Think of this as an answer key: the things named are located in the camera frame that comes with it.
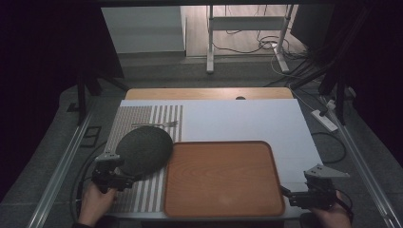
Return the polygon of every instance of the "gray carpet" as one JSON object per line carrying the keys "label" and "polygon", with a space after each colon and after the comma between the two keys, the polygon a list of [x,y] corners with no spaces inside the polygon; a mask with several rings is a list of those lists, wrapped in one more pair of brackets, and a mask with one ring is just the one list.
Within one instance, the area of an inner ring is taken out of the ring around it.
{"label": "gray carpet", "polygon": [[[121,80],[130,87],[237,87],[265,86],[279,78],[271,68],[270,57],[221,58],[216,60],[215,73],[205,73],[203,59],[185,59],[181,56],[143,56],[142,58],[124,56],[121,58],[125,79]],[[290,62],[290,68],[300,61]],[[101,126],[97,144],[107,140],[120,100],[125,93],[100,80],[104,92],[95,101],[95,115],[89,126]],[[317,97],[318,83],[312,82],[304,87]],[[313,96],[297,90],[297,95],[309,106],[321,109],[323,106]],[[45,190],[54,168],[74,134],[78,121],[77,113],[67,112],[71,103],[77,102],[76,88],[66,90],[60,98],[60,107],[47,135],[40,143],[30,163],[12,186],[0,204],[0,224],[2,227],[26,227],[29,219]],[[310,114],[312,111],[300,103],[305,120],[312,133],[326,129]],[[366,162],[394,208],[402,217],[403,209],[403,170],[388,149],[379,141],[370,128],[359,118],[351,102],[346,102],[346,123],[355,138],[355,143],[363,152]],[[314,136],[318,152],[323,160],[337,158],[342,146],[333,138]],[[69,194],[74,178],[84,159],[93,148],[79,148],[64,180],[62,188],[53,204],[44,227],[70,227],[72,218],[69,212]],[[354,227],[387,227],[366,186],[363,184],[349,155],[338,163],[328,164],[334,169],[348,172],[348,180],[335,180],[336,187],[346,192],[354,202]],[[124,220],[122,227],[140,227],[138,221]],[[285,227],[299,227],[297,221],[286,221]]]}

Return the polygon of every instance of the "white wall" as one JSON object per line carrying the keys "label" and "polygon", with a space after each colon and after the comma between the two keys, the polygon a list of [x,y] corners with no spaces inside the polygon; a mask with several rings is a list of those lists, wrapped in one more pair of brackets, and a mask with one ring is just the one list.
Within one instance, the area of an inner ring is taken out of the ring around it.
{"label": "white wall", "polygon": [[184,51],[181,7],[103,8],[116,52]]}

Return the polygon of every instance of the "black circular object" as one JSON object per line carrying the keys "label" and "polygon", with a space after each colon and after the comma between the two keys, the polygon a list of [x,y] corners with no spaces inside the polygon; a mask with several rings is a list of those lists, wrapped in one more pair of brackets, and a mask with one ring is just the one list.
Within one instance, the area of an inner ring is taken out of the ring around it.
{"label": "black circular object", "polygon": [[144,178],[166,165],[173,142],[166,131],[155,126],[141,126],[127,133],[116,154],[125,161],[119,168],[129,176]]}

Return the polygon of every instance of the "orange tray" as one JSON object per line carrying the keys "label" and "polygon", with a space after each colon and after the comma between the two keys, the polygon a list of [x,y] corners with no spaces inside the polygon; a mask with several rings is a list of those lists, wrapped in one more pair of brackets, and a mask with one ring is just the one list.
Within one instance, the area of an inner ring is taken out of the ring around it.
{"label": "orange tray", "polygon": [[177,142],[167,166],[169,217],[272,217],[284,213],[266,142]]}

